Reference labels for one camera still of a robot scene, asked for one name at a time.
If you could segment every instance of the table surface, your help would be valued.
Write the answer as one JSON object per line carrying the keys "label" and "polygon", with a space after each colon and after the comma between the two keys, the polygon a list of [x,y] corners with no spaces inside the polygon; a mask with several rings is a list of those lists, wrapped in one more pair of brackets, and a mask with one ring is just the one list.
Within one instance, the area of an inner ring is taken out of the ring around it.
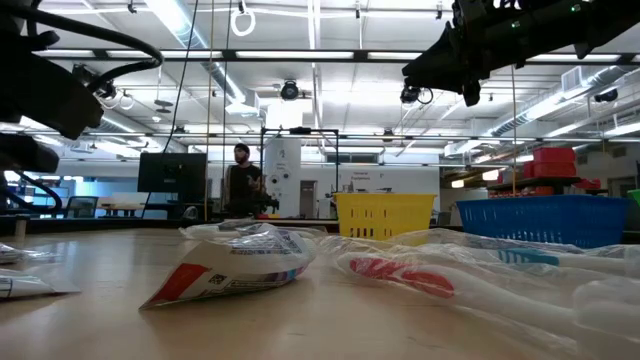
{"label": "table surface", "polygon": [[0,303],[1,358],[571,358],[423,294],[355,283],[322,257],[278,289],[139,311],[195,244],[162,229],[28,236],[25,248],[61,256],[14,269],[48,268],[82,293]]}

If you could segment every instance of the yellow basket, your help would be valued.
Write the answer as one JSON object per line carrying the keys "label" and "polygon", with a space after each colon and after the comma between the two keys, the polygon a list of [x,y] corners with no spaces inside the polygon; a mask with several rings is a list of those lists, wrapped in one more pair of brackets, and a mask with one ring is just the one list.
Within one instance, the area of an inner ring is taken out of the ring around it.
{"label": "yellow basket", "polygon": [[340,235],[387,240],[429,229],[433,194],[334,194]]}

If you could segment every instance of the computer monitor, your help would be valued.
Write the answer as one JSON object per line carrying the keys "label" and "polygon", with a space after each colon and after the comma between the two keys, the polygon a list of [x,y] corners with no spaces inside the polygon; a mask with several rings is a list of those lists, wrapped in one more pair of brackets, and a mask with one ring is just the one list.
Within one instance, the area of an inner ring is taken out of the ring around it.
{"label": "computer monitor", "polygon": [[138,192],[177,193],[182,201],[204,198],[206,154],[140,155]]}

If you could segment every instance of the green object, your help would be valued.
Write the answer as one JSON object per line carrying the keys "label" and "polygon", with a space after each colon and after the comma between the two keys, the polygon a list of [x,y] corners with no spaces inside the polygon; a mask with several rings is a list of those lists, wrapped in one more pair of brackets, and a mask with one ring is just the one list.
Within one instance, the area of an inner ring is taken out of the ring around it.
{"label": "green object", "polygon": [[638,206],[640,206],[640,190],[631,190],[629,191],[629,195],[636,199]]}

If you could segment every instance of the blue basket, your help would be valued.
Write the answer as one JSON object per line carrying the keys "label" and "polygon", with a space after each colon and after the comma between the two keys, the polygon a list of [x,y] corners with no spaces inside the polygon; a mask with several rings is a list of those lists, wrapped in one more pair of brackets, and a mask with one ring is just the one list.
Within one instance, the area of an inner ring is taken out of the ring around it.
{"label": "blue basket", "polygon": [[620,243],[628,199],[586,195],[458,201],[470,234],[595,248]]}

